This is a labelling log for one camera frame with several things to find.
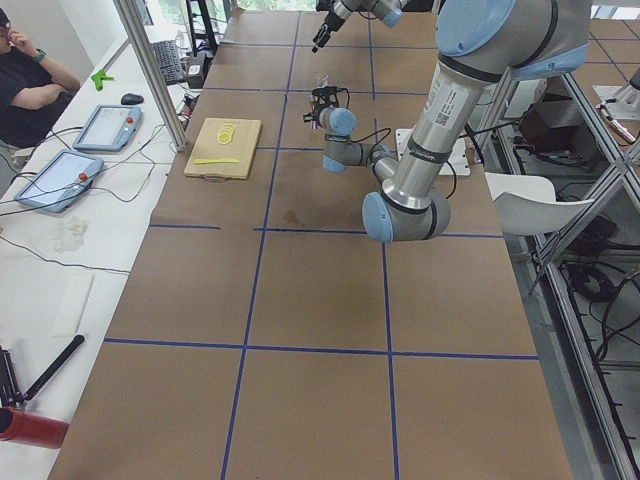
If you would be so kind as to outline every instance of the green object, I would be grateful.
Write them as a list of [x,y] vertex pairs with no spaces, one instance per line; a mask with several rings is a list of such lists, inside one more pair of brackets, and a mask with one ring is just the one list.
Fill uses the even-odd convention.
[[104,69],[100,69],[96,73],[91,75],[91,80],[93,80],[93,84],[96,86],[96,90],[100,91],[103,88],[102,82],[104,80],[113,80],[113,77],[108,76],[104,72]]
[[40,63],[42,59],[47,56],[47,53],[44,50],[40,50],[39,48],[37,48],[36,50],[38,50],[38,55],[33,57],[33,61],[36,63]]

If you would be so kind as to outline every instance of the red cylinder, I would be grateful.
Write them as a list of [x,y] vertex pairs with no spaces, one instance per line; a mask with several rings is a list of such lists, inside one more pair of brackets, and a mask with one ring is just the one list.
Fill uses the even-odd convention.
[[0,440],[60,448],[69,424],[10,407],[0,408]]

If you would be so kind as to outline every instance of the white table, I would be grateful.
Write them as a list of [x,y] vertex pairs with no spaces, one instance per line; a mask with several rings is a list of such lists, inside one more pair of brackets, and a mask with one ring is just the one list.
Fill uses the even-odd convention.
[[[101,68],[122,45],[114,42],[99,64]],[[129,145],[118,154],[101,155],[105,166],[113,166],[137,150],[152,135],[162,119],[154,103],[133,49],[129,45],[108,69],[114,81],[105,81],[104,89],[97,92],[89,79],[82,86],[53,131],[83,125],[98,104],[119,104],[123,94],[141,94],[143,119],[138,132]],[[178,105],[184,91],[172,86],[170,94]],[[78,131],[62,134],[69,144]],[[60,149],[65,148],[52,138],[36,150],[24,171],[38,171]],[[22,212],[0,217],[2,236],[12,242],[37,251],[40,255],[64,263],[81,263],[97,267],[130,270],[147,230],[149,217],[164,186],[174,157],[174,148],[165,128],[144,149],[156,165],[145,179],[152,163],[135,154],[126,162],[102,173],[95,187],[112,190],[122,198],[133,197],[144,184],[140,195],[130,203],[123,203],[113,195],[91,190],[61,214],[42,211]],[[18,179],[9,188],[2,201],[10,201],[26,184]],[[14,202],[2,203],[0,214],[21,211]],[[74,234],[72,228],[84,230]],[[61,238],[66,239],[61,250]],[[104,334],[109,326],[127,276],[78,267],[61,267],[46,263],[25,250],[0,241],[0,344],[9,350],[22,391],[44,372],[66,347],[72,337],[53,337],[51,328],[61,306],[63,295],[73,275],[92,274],[93,284],[82,315],[78,333],[85,342],[67,360],[59,372],[46,384],[31,402],[27,411],[37,415],[70,422],[89,377]],[[58,450],[0,443],[0,480],[47,478]]]

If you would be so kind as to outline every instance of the wooden board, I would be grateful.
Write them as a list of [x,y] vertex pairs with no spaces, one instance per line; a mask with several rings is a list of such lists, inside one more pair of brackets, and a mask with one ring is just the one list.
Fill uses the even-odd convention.
[[[234,127],[231,142],[218,142],[218,131],[225,124]],[[198,134],[184,169],[187,177],[223,177],[246,180],[251,170],[262,122],[238,118],[207,118]],[[205,163],[198,160],[237,159],[238,163]]]

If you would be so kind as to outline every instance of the black mouse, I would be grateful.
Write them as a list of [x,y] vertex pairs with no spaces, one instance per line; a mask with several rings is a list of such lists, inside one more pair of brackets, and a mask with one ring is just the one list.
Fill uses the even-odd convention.
[[122,105],[138,105],[144,102],[144,97],[136,93],[125,93],[120,99]]

